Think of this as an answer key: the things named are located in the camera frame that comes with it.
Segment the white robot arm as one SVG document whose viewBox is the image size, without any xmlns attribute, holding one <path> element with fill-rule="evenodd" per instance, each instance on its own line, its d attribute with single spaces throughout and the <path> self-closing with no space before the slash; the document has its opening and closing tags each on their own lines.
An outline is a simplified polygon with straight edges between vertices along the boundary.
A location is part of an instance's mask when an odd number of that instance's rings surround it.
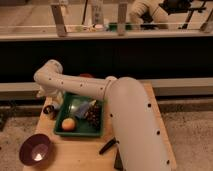
<svg viewBox="0 0 213 171">
<path fill-rule="evenodd" d="M 105 101 L 125 171 L 172 171 L 165 127 L 138 80 L 68 76 L 62 70 L 58 61 L 49 60 L 35 72 L 41 93 L 53 96 L 66 91 Z"/>
</svg>

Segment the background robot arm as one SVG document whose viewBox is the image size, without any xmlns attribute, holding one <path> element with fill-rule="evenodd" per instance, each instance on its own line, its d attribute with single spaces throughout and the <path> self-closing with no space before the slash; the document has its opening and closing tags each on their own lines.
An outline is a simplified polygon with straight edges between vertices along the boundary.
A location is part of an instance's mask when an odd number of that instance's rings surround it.
<svg viewBox="0 0 213 171">
<path fill-rule="evenodd" d="M 197 0 L 134 0 L 129 12 L 134 30 L 144 23 L 154 22 L 159 29 L 168 28 L 168 15 L 187 11 Z"/>
</svg>

